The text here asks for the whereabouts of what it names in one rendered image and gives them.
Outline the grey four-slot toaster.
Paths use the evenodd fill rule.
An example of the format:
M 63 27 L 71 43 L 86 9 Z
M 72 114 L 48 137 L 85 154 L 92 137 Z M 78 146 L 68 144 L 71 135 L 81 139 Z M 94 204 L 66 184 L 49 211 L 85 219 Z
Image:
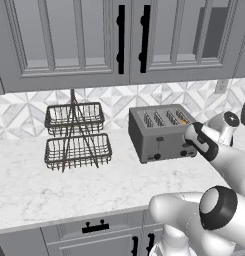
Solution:
M 180 104 L 129 109 L 128 133 L 142 164 L 197 155 L 197 150 L 184 140 L 189 124 L 180 123 L 178 112 L 183 113 L 189 124 L 195 122 Z M 158 142 L 157 137 L 163 137 L 164 141 Z

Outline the grey plain base panel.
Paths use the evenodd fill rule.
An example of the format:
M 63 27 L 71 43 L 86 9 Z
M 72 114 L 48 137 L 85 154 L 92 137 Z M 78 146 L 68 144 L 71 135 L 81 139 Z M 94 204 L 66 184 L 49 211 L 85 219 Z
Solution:
M 0 234 L 0 256 L 49 256 L 39 228 Z

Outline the grey wall cupboard door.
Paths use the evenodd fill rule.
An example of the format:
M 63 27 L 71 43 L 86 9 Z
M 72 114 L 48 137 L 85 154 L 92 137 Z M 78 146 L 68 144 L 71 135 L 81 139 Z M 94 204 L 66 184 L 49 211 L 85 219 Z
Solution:
M 140 72 L 140 23 L 151 6 L 147 68 Z M 133 84 L 228 79 L 245 34 L 245 0 L 132 0 Z
M 118 6 L 125 6 L 118 73 Z M 131 0 L 0 0 L 0 95 L 129 83 Z

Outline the white wall socket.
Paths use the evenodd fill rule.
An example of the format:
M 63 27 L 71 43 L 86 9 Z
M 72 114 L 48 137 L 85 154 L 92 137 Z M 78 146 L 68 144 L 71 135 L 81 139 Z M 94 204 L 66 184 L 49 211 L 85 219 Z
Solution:
M 215 94 L 223 94 L 226 92 L 229 80 L 219 79 L 216 83 Z

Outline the grey drawer front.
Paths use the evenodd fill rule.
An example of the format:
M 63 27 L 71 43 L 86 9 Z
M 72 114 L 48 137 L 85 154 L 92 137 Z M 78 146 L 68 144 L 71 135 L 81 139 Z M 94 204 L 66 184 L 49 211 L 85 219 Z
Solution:
M 98 225 L 100 220 L 104 219 L 109 224 L 108 230 L 82 233 L 82 228 L 85 227 L 85 223 L 89 222 L 90 225 Z M 131 228 L 137 228 L 142 226 L 143 211 L 133 211 L 128 213 L 119 213 L 110 216 L 102 216 L 94 219 L 80 220 L 68 223 L 55 224 L 41 229 L 45 242 L 47 244 L 54 242 L 61 242 L 73 238 L 83 238 L 87 236 L 94 236 L 99 234 L 106 234 L 112 231 L 121 231 Z

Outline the yellow bread slice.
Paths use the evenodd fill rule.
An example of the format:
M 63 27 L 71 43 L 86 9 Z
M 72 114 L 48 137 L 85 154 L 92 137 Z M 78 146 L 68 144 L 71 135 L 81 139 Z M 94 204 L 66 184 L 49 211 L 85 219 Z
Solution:
M 180 119 L 181 124 L 189 124 L 189 120 L 183 115 L 183 113 L 178 112 L 177 113 L 178 118 Z

